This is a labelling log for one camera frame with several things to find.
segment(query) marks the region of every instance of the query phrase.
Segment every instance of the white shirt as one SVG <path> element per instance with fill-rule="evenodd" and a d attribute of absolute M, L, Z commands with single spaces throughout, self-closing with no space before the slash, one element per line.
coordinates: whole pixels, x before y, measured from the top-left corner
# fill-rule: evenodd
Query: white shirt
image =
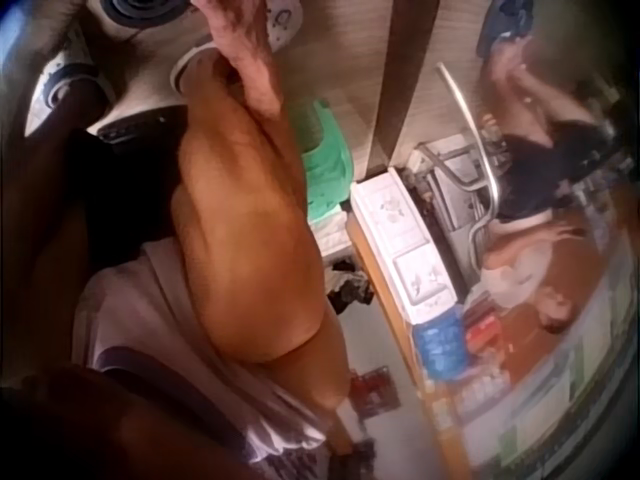
<path fill-rule="evenodd" d="M 325 440 L 324 419 L 259 368 L 218 355 L 193 313 L 174 239 L 146 243 L 137 260 L 89 281 L 76 311 L 74 360 L 144 378 L 239 444 L 250 462 Z"/>
<path fill-rule="evenodd" d="M 503 308 L 513 308 L 524 303 L 544 280 L 552 254 L 552 244 L 541 242 L 520 252 L 511 266 L 494 270 L 483 268 L 480 271 L 480 283 L 469 292 L 465 310 L 485 292 Z"/>

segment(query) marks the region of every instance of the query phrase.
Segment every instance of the green stool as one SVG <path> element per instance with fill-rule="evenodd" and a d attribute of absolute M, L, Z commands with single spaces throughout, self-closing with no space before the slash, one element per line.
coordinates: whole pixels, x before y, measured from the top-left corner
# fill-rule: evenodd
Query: green stool
<path fill-rule="evenodd" d="M 302 154 L 302 162 L 307 174 L 307 199 L 309 222 L 319 220 L 340 202 L 349 198 L 349 188 L 353 181 L 353 160 L 351 151 L 342 135 L 329 104 L 325 100 L 313 102 L 313 112 L 321 130 L 320 143 Z M 301 139 L 309 135 L 302 127 L 308 127 L 310 119 L 294 120 L 298 143 L 308 143 Z"/>

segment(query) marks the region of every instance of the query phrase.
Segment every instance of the metal railing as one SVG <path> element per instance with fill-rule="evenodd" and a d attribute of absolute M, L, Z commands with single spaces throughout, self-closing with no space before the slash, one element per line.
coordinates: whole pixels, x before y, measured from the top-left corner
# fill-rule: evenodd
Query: metal railing
<path fill-rule="evenodd" d="M 476 123 L 473 119 L 473 115 L 471 114 L 471 110 L 467 105 L 466 100 L 464 99 L 464 95 L 460 91 L 460 88 L 456 84 L 455 80 L 447 70 L 447 67 L 444 66 L 443 63 L 438 63 L 436 66 L 438 69 L 438 73 L 440 73 L 442 79 L 444 80 L 445 85 L 453 95 L 458 107 L 462 111 L 462 115 L 471 130 L 471 134 L 473 135 L 473 139 L 475 141 L 475 146 L 478 149 L 480 154 L 480 167 L 482 169 L 483 177 L 478 180 L 474 180 L 471 182 L 462 180 L 458 175 L 456 175 L 453 170 L 449 168 L 449 166 L 445 163 L 447 159 L 454 158 L 459 156 L 465 152 L 451 152 L 447 156 L 440 156 L 432 152 L 426 144 L 422 143 L 417 146 L 418 151 L 426 156 L 433 164 L 438 167 L 442 173 L 458 188 L 465 192 L 475 192 L 481 188 L 487 188 L 489 191 L 489 207 L 484 212 L 476 223 L 473 224 L 471 230 L 469 231 L 469 255 L 471 257 L 471 265 L 476 270 L 476 272 L 480 271 L 480 255 L 478 253 L 478 246 L 476 242 L 476 237 L 480 231 L 484 227 L 486 227 L 491 220 L 496 217 L 498 212 L 498 204 L 500 202 L 500 186 L 498 185 L 498 179 L 496 176 L 496 172 L 494 171 L 494 166 L 487 155 L 487 151 L 482 142 L 482 138 L 480 137 L 480 132 Z"/>

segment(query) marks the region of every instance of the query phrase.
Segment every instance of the person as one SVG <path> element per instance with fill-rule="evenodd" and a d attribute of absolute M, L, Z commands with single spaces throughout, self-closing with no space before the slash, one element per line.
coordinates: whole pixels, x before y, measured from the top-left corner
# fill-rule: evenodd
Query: person
<path fill-rule="evenodd" d="M 265 2 L 193 4 L 215 48 L 181 60 L 188 128 L 171 198 L 176 236 L 144 244 L 136 260 L 84 287 L 71 355 L 90 371 L 45 372 L 3 395 L 29 425 L 21 438 L 33 433 L 45 445 L 64 438 L 56 451 L 118 478 L 254 478 L 242 463 L 323 444 L 350 383 L 307 224 L 305 172 Z M 240 93 L 227 83 L 231 70 Z M 28 286 L 34 257 L 67 207 L 69 155 L 87 161 L 96 148 L 77 130 L 109 108 L 97 75 L 45 90 L 51 114 L 22 150 L 6 148 L 26 158 L 3 176 L 3 321 L 19 310 L 12 295 Z"/>
<path fill-rule="evenodd" d="M 554 221 L 553 206 L 559 193 L 584 177 L 585 162 L 607 140 L 586 108 L 529 71 L 523 52 L 530 40 L 497 42 L 485 70 L 485 98 L 511 164 L 500 179 L 502 199 L 489 224 L 492 240 L 480 283 L 465 305 L 470 308 L 486 293 L 503 309 L 528 303 L 537 310 L 542 328 L 560 333 L 577 311 L 547 283 L 553 244 L 581 239 L 585 232 Z"/>

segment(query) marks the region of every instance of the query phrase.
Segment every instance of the bare leg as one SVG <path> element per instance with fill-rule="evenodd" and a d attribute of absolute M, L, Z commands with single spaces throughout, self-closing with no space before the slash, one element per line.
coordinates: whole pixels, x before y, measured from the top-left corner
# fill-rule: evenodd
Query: bare leg
<path fill-rule="evenodd" d="M 331 412 L 348 391 L 346 351 L 306 221 L 304 169 L 264 3 L 238 2 L 240 12 L 216 0 L 194 3 L 238 71 L 246 102 L 230 94 L 215 53 L 187 67 L 189 129 L 172 211 L 196 312 L 221 352 L 261 364 L 310 408 Z"/>
<path fill-rule="evenodd" d="M 550 119 L 559 122 L 584 122 L 591 125 L 597 123 L 591 112 L 571 95 L 543 82 L 531 74 L 524 65 L 513 71 L 512 78 L 520 88 L 534 97 Z"/>
<path fill-rule="evenodd" d="M 516 40 L 494 47 L 488 68 L 490 110 L 504 135 L 526 138 L 551 147 L 553 141 L 549 134 L 511 83 L 511 73 L 521 64 L 524 45 L 524 40 Z"/>
<path fill-rule="evenodd" d="M 23 141 L 21 158 L 3 172 L 5 374 L 68 359 L 62 352 L 70 345 L 74 296 L 88 272 L 83 215 L 72 208 L 69 194 L 67 143 L 74 130 L 94 123 L 106 105 L 93 82 L 73 82 Z"/>

